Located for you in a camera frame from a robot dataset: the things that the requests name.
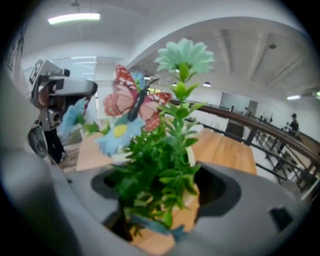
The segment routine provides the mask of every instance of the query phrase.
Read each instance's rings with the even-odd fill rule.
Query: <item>green plant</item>
[[[129,161],[122,166],[114,165],[114,172],[107,177],[114,182],[127,217],[131,214],[143,216],[170,228],[174,206],[186,207],[184,191],[197,194],[194,175],[200,166],[190,166],[186,150],[197,142],[197,138],[190,137],[197,132],[190,130],[194,123],[185,125],[184,120],[203,104],[184,103],[198,86],[186,87],[185,82],[193,76],[189,73],[186,63],[181,63],[179,82],[177,87],[172,87],[180,104],[159,107],[158,128],[152,132],[142,131],[140,136],[134,137],[125,149],[131,153],[127,156]],[[173,118],[164,118],[165,113]]]

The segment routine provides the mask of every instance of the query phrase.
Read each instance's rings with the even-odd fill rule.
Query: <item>window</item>
[[[95,109],[96,109],[96,111],[98,111],[99,110],[98,92],[95,93],[94,100],[95,100]]]
[[[161,93],[161,89],[155,89],[155,88],[149,88],[146,94],[156,94],[156,93]]]

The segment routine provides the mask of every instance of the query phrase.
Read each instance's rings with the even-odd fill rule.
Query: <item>yellow flower center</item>
[[[120,124],[118,126],[116,126],[113,130],[113,135],[116,138],[120,138],[122,135],[125,134],[127,130],[127,125],[126,124]]]

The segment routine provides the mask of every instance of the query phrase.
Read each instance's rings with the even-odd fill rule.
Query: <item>curved ceiling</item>
[[[155,73],[156,50],[187,37],[208,45],[220,75],[256,80],[269,91],[285,90],[286,94],[318,85],[309,37],[276,1],[79,0],[79,10],[71,2],[46,1],[31,17],[24,40],[24,68],[39,56],[53,60],[92,55],[122,59],[128,68],[144,66]],[[48,23],[48,18],[78,11],[99,12],[101,20]],[[269,49],[271,43],[277,49]]]
[[[90,51],[99,57],[125,58],[124,63],[132,67],[159,48],[167,35],[223,17],[262,18],[303,31],[286,10],[266,0],[79,0],[79,10],[71,2],[74,0],[48,0],[35,11],[25,34],[24,62],[36,61],[38,52],[53,52],[52,47],[58,58],[71,57],[62,55],[69,52],[65,45],[73,44],[77,48],[73,54]],[[78,11],[99,12],[101,20],[48,23],[49,18]],[[229,29],[227,23],[220,26]],[[92,42],[106,47],[96,49]],[[123,54],[106,50],[112,47]]]

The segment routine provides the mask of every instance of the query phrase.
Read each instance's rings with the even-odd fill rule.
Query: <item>flower pot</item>
[[[199,193],[199,189],[194,184],[194,189]],[[190,195],[187,191],[183,194],[183,203],[187,209],[179,209],[174,207],[172,210],[172,227],[176,229],[184,225],[184,231],[190,232],[197,218],[199,208],[199,195]],[[175,240],[172,235],[163,235],[153,232],[149,229],[142,229],[141,236],[134,235],[134,231],[130,230],[132,237],[131,244],[152,255],[163,255],[175,246]]]

